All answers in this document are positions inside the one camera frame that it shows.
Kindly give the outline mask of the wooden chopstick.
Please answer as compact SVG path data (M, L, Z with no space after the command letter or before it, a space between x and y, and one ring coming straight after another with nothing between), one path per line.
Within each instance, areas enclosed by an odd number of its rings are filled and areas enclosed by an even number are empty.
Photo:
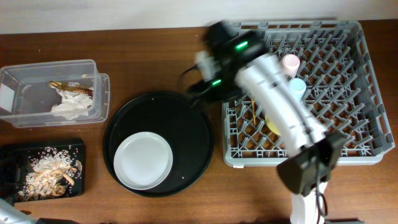
M255 104L254 99L251 99L251 108L252 108L252 122L256 126L257 125L257 122L256 122L256 104Z

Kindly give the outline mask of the pink cup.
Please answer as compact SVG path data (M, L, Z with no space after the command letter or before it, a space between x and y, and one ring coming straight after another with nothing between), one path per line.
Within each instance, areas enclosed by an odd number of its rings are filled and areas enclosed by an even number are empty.
M285 75L295 78L300 66L300 59L294 54L287 54L280 60L280 66Z

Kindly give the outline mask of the blue cup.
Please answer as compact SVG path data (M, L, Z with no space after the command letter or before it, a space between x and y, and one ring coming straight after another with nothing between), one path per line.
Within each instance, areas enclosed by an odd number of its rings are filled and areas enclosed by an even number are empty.
M307 89L306 83L299 78L293 78L289 81L289 89L297 101L301 101Z

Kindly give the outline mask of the yellow bowl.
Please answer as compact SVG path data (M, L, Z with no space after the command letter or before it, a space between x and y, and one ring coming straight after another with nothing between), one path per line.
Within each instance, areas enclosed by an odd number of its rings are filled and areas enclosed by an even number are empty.
M270 119L270 117L266 114L264 116L264 120L267 124L267 127L276 135L280 136L280 132L277 129L276 125L272 122L272 120Z

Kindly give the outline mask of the grey plate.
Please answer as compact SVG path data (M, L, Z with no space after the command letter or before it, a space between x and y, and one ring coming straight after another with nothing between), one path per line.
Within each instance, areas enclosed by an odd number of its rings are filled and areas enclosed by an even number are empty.
M149 190L161 184L174 163L169 143L152 132L135 133L116 149L113 167L121 183L134 190Z

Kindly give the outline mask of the brown snack wrapper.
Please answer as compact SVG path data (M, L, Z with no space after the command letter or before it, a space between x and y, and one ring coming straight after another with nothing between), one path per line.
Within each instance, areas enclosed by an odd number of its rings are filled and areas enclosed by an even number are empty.
M79 94L84 94L87 96L92 97L93 96L93 90L90 89L87 86L83 86L80 84L77 85L71 85L69 83L64 83L64 82L55 82L55 81L50 81L49 82L49 87L54 87L59 90L63 91L69 91L73 93L79 93Z

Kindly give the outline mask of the white tissue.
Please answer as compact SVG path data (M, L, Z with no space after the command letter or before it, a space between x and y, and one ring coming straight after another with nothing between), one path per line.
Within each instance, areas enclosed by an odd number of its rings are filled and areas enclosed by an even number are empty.
M79 84L76 82L64 83L69 83L71 85ZM62 99L60 104L52 106L52 113L63 112L62 116L65 117L66 120L73 120L79 116L88 116L88 109L93 104L93 97L84 94L63 91L56 88L54 89Z

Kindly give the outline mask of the food scraps and rice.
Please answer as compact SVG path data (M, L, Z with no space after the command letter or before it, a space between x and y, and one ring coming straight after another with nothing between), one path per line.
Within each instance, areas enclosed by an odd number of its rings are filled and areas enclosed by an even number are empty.
M71 197L82 179L83 164L77 153L45 147L28 157L32 171L16 195L19 202Z

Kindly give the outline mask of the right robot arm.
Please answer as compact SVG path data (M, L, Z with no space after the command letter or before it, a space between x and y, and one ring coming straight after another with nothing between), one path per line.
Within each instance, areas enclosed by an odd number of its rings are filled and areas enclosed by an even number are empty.
M291 223L325 223L324 196L345 137L327 128L297 101L279 64L257 30L233 32L224 21L210 25L203 36L208 52L202 79L192 85L190 104L214 103L253 95L265 115L276 125L288 158L277 173L292 194Z

